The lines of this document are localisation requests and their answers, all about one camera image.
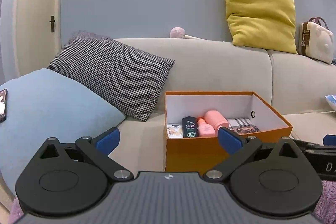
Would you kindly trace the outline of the beige sofa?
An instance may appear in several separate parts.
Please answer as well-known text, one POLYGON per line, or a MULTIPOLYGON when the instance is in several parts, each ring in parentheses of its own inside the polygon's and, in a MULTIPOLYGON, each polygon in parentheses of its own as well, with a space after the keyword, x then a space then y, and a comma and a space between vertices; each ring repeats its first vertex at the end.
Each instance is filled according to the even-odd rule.
MULTIPOLYGON (((236 47, 228 42, 191 39, 123 39, 129 46, 173 59, 165 91, 255 92, 293 127, 291 136, 322 143, 335 134, 335 112, 326 96, 335 93, 335 66, 291 53, 236 47)), ((142 170, 204 173, 227 158, 215 138, 166 138, 165 100, 146 122, 127 118, 111 158, 142 170)))

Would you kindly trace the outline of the plaid checkered case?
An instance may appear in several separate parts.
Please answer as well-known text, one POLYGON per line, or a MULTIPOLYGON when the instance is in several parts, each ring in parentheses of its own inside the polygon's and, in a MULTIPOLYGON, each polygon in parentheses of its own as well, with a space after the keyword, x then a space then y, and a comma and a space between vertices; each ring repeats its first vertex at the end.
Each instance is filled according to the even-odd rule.
POLYGON ((231 118, 231 119, 228 119, 228 123, 229 123, 230 129, 254 126, 254 124, 251 122, 249 118, 231 118))

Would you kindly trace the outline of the pink plush toy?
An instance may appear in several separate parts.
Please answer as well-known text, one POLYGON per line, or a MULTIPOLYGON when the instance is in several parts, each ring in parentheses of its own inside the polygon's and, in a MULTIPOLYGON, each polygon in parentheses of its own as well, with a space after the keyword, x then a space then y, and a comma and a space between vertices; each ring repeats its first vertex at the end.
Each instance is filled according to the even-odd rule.
POLYGON ((171 29, 169 37, 172 39, 193 39, 193 40, 202 40, 202 38, 194 37, 187 35, 185 30, 181 27, 174 27, 171 29))

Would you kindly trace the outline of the yellow cushion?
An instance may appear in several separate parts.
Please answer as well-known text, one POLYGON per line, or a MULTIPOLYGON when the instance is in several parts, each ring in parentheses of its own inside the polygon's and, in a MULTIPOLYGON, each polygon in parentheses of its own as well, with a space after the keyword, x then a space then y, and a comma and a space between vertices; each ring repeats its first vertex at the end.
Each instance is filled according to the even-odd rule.
POLYGON ((232 43, 297 53, 294 0, 225 0, 232 43))

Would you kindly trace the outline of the smartphone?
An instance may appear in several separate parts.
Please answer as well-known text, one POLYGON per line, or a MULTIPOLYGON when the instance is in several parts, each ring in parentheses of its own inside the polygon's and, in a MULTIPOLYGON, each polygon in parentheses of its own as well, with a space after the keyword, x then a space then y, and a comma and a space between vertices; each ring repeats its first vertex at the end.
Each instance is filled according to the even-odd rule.
POLYGON ((0 123, 6 120, 7 113, 7 89, 0 92, 0 123))

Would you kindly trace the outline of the purple fluffy blanket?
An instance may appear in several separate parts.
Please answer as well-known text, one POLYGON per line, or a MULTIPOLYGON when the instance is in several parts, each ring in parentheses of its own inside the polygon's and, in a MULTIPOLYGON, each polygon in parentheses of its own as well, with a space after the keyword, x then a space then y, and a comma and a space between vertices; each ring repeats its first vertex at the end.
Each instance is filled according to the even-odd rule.
MULTIPOLYGON (((314 215, 323 223, 336 223, 336 182, 323 181, 323 193, 314 210, 314 215)), ((15 197, 8 223, 15 223, 23 216, 23 211, 15 197)))

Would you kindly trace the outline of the blue white plastic bag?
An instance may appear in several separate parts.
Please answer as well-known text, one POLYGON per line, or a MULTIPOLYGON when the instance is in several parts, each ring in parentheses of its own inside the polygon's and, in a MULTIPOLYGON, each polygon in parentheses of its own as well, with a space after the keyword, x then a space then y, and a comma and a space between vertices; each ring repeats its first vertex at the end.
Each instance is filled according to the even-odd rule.
POLYGON ((336 112, 336 95, 328 95, 325 96, 325 99, 327 101, 327 103, 329 104, 329 106, 336 112))

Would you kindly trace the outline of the dark Clear shampoo bottle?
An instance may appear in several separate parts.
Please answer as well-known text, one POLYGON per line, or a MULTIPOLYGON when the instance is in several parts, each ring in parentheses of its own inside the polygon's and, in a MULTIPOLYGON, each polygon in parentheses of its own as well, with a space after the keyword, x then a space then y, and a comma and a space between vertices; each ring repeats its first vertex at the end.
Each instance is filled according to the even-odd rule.
POLYGON ((198 134, 198 124, 195 117, 185 117, 182 119, 183 138, 196 138, 198 134))

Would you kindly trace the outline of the illustrated card box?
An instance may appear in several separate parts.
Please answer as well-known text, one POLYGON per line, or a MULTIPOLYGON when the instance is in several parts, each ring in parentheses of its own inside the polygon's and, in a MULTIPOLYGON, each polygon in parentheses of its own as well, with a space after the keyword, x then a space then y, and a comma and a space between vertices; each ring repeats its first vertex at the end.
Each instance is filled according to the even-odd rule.
POLYGON ((256 126, 247 126, 247 127, 234 127, 232 129, 238 135, 245 135, 259 132, 260 130, 256 126))

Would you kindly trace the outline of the light blue cushion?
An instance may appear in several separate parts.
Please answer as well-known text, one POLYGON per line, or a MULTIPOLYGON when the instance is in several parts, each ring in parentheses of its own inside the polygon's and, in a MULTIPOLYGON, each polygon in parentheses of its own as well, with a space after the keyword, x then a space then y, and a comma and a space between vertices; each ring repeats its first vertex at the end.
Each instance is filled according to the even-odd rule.
POLYGON ((49 69, 1 85, 7 90, 7 118, 1 123, 1 174, 15 183, 48 137, 72 143, 118 126, 126 116, 84 85, 49 69))

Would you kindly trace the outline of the houndstooth cushion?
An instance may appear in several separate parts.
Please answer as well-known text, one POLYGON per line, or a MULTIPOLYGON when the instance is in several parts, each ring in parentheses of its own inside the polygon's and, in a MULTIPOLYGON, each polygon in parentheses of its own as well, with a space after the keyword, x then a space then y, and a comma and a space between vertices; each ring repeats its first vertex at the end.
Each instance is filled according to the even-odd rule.
POLYGON ((108 36, 79 31, 48 69, 81 83, 120 112, 145 122, 153 113, 174 64, 173 59, 108 36))

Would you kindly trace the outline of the pink pump bottle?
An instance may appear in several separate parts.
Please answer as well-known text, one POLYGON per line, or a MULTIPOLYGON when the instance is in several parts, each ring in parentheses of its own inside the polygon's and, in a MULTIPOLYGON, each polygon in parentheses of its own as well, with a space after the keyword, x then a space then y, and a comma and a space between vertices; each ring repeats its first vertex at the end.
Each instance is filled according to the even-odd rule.
POLYGON ((198 134, 200 137, 208 138, 216 136, 216 131, 212 125, 208 124, 203 117, 197 118, 198 134))

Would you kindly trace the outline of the orange cardboard box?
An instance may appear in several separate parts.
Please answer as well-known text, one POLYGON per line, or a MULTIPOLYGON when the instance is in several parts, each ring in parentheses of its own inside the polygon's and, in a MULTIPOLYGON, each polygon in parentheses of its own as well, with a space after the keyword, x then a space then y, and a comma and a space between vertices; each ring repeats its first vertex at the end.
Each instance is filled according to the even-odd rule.
MULTIPOLYGON (((185 117, 202 117, 218 110, 226 119, 249 118, 264 143, 289 136, 292 125, 255 92, 166 92, 165 124, 181 124, 185 117)), ((169 139, 165 136, 165 171, 204 174, 227 159, 243 143, 224 131, 219 136, 169 139)))

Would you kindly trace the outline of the white door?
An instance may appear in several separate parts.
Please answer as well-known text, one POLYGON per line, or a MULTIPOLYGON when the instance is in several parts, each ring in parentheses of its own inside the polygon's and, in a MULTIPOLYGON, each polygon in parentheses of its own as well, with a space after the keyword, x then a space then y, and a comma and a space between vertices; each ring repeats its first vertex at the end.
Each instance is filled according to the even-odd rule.
POLYGON ((5 80, 45 68, 60 48, 60 0, 2 0, 1 54, 5 80), (54 33, 51 15, 55 16, 54 33))

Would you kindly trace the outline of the pink plastic cup bottle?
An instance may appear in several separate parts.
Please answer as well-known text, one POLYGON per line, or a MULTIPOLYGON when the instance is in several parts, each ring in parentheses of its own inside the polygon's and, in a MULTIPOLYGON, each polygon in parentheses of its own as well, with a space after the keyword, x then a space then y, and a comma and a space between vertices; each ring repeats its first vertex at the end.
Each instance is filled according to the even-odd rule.
POLYGON ((216 133, 218 133, 221 127, 229 128, 230 124, 224 116, 218 110, 209 110, 205 113, 204 119, 207 124, 213 126, 216 133))

